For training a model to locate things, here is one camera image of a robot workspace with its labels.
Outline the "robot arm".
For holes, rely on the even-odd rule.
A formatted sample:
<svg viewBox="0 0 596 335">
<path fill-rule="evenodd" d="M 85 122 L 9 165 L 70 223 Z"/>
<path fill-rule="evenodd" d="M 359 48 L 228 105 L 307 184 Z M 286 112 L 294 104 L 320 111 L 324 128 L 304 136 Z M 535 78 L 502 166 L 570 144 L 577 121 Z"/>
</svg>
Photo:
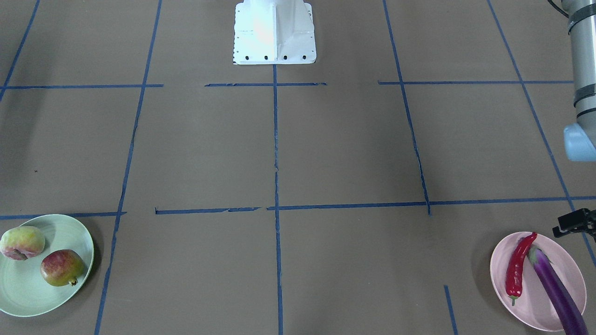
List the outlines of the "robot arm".
<svg viewBox="0 0 596 335">
<path fill-rule="evenodd" d="M 561 0 L 549 4 L 568 19 L 572 49 L 576 121 L 563 130 L 569 161 L 596 161 L 596 2 Z"/>
</svg>

